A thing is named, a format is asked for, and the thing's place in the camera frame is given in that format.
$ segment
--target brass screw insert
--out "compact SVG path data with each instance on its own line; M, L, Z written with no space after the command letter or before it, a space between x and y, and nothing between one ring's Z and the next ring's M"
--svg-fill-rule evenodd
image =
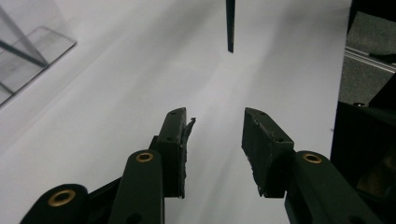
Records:
M137 155L136 160L140 162L146 162L151 161L152 158L154 158L154 156L151 153L144 152Z
M312 162L312 163L316 163L316 164L322 162L322 159L320 157L318 157L318 156L316 156L314 154L311 154L311 153L305 153L303 155L303 158L306 161L309 161L309 162Z
M49 205L52 207L59 207L64 204L70 203L74 197L76 197L76 192L72 189L64 189L49 198Z

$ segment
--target transparent plastic panel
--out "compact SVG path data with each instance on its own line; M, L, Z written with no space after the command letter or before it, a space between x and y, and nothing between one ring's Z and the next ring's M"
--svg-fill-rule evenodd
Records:
M0 30L1 105L77 43L51 0L2 0Z

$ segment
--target gray floor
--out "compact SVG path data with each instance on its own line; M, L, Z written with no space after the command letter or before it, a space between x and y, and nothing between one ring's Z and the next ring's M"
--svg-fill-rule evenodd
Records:
M376 54L396 53L396 22L358 12L346 45ZM393 74L345 57L339 101L368 104Z

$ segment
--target screw hole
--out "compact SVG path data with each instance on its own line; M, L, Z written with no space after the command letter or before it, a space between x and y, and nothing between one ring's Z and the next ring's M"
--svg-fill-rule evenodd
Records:
M365 106L364 103L353 103L353 105L355 105L355 106Z
M322 159L314 154L305 153L303 155L304 160L312 162L312 163L321 163Z
M74 197L76 197L76 192L72 189L64 189L57 193L54 193L49 198L49 205L52 207L59 207L64 204L70 203Z
M136 160L140 162L151 161L154 156L151 153L140 153L137 155Z
M142 215L133 213L126 218L127 224L138 224L142 221Z

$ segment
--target white table surface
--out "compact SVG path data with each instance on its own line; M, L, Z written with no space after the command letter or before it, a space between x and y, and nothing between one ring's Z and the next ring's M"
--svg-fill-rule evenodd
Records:
M166 223L288 223L241 149L245 107L329 157L350 0L56 0L78 45L0 110L0 222L63 183L93 191L149 147L170 110L196 117L186 198Z

